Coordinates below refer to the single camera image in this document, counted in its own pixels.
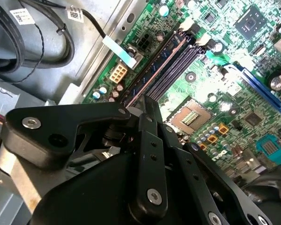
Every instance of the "integrated circuit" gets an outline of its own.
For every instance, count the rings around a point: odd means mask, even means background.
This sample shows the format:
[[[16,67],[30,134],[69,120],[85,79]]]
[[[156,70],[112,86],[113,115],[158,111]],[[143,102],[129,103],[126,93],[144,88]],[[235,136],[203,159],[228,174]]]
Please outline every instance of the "integrated circuit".
[[[251,112],[247,116],[245,116],[244,120],[253,127],[258,125],[262,121],[262,119],[254,112]]]
[[[210,118],[211,114],[192,99],[182,107],[170,122],[190,135],[195,130],[200,129]]]
[[[245,39],[250,40],[265,24],[265,17],[255,6],[251,6],[234,26]]]
[[[207,14],[207,16],[205,17],[205,19],[209,22],[212,23],[214,21],[214,16],[211,15],[210,13]]]

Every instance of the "pcie slot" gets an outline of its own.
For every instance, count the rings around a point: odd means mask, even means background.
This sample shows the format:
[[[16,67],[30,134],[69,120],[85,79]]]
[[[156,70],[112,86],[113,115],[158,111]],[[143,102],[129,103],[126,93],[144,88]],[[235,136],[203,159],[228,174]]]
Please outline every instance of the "pcie slot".
[[[160,79],[156,80],[146,95],[158,101],[181,74],[183,74],[200,55],[205,53],[206,50],[196,44],[187,46],[177,60],[170,63],[170,68],[161,73]]]
[[[174,32],[168,41],[162,45],[147,66],[142,69],[135,81],[129,86],[124,95],[121,96],[121,102],[126,106],[131,106],[136,99],[143,93],[147,86],[156,78],[160,71],[167,65],[175,53],[183,46],[186,39],[180,32]]]
[[[281,113],[281,100],[271,93],[271,91],[261,83],[246,68],[236,67],[232,64],[224,66],[224,68],[234,74],[237,73],[243,78],[257,93],[259,93],[266,101],[269,102],[278,112]]]

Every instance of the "orange component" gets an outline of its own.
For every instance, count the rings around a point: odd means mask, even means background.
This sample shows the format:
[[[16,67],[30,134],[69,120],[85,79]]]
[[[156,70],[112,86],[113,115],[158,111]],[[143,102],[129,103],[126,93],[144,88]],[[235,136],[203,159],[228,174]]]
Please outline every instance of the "orange component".
[[[215,143],[217,141],[217,136],[215,135],[211,135],[209,138],[207,138],[207,140],[210,142],[210,143]]]
[[[229,131],[229,128],[228,128],[225,124],[221,123],[221,124],[220,124],[219,132],[220,132],[222,135],[224,135],[224,134],[226,134],[228,131]]]
[[[207,146],[205,144],[200,144],[200,148],[201,148],[201,150],[206,151]]]

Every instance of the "blue pcie slot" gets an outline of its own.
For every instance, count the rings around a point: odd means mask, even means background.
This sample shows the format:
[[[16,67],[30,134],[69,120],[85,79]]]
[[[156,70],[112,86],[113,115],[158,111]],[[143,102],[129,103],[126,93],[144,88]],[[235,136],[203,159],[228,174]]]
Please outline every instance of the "blue pcie slot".
[[[230,72],[238,72],[239,75],[255,90],[259,93],[269,104],[271,104],[277,111],[281,113],[281,100],[271,93],[268,87],[261,83],[252,73],[246,68],[241,66],[234,66],[228,64],[224,68]]]

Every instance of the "sticker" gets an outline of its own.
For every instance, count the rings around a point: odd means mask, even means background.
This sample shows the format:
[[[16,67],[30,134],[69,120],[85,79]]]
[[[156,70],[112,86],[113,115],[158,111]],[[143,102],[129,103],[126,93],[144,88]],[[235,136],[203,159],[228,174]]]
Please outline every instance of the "sticker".
[[[120,57],[120,59],[130,68],[133,68],[137,63],[134,58],[128,55],[128,53],[109,36],[106,35],[102,42],[107,47],[109,47],[109,49],[112,50],[118,57]]]
[[[77,22],[84,23],[83,12],[80,8],[67,7],[67,17],[70,20],[75,20]]]
[[[36,23],[26,8],[10,10],[10,13],[13,15],[15,20],[17,20],[19,25],[28,25]]]

